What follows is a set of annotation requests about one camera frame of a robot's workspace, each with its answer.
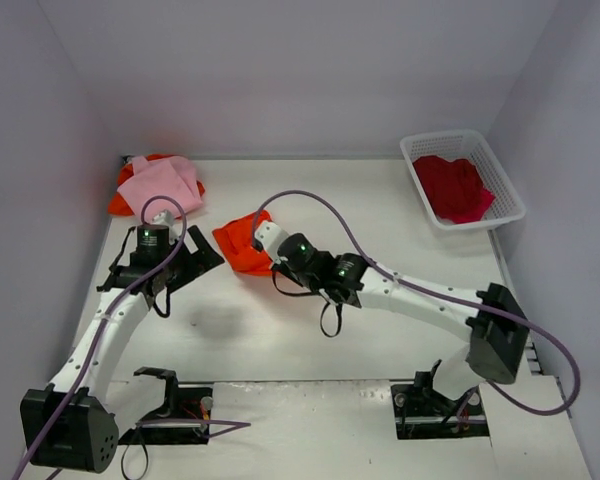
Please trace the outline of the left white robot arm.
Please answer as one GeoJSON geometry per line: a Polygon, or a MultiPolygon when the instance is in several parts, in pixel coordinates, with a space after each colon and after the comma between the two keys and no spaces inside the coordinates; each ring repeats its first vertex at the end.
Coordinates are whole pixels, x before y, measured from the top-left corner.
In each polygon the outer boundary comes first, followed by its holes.
{"type": "Polygon", "coordinates": [[[128,430],[148,415],[165,420],[179,409],[175,371],[140,367],[124,381],[113,375],[156,297],[172,295],[224,260],[197,226],[176,233],[144,224],[130,231],[136,236],[130,262],[111,265],[78,345],[44,389],[30,389],[21,400],[24,465],[101,473],[128,430]]]}

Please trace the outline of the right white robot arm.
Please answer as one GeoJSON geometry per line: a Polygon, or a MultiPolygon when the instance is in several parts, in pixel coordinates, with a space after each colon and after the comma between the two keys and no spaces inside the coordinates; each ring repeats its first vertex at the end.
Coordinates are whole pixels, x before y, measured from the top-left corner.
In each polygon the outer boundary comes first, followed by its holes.
{"type": "Polygon", "coordinates": [[[403,315],[458,338],[460,347],[415,375],[424,383],[422,398],[429,409],[444,412],[485,382],[516,382],[529,330],[511,321],[522,311],[506,287],[490,284],[472,291],[427,283],[408,288],[406,277],[360,254],[332,255],[275,225],[263,227],[254,242],[271,260],[273,274],[302,287],[305,296],[320,297],[337,310],[351,306],[403,315]]]}

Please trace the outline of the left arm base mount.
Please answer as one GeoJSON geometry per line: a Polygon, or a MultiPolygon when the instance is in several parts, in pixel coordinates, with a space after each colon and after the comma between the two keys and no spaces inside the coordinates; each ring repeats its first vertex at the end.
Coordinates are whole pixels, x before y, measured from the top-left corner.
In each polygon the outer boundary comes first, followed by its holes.
{"type": "Polygon", "coordinates": [[[207,445],[210,427],[185,424],[183,419],[201,420],[211,416],[213,387],[210,383],[182,384],[173,370],[141,367],[133,374],[134,380],[155,378],[165,384],[163,403],[147,410],[142,421],[166,420],[165,424],[149,425],[140,430],[131,428],[119,438],[119,445],[178,446],[207,445]]]}

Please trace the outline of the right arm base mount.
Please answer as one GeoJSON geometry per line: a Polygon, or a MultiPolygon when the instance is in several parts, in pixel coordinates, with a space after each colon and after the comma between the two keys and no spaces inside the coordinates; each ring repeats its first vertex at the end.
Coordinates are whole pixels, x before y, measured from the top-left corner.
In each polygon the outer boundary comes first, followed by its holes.
{"type": "Polygon", "coordinates": [[[433,389],[441,361],[429,371],[417,371],[408,382],[390,386],[398,440],[444,440],[488,437],[489,426],[477,387],[456,400],[433,389]]]}

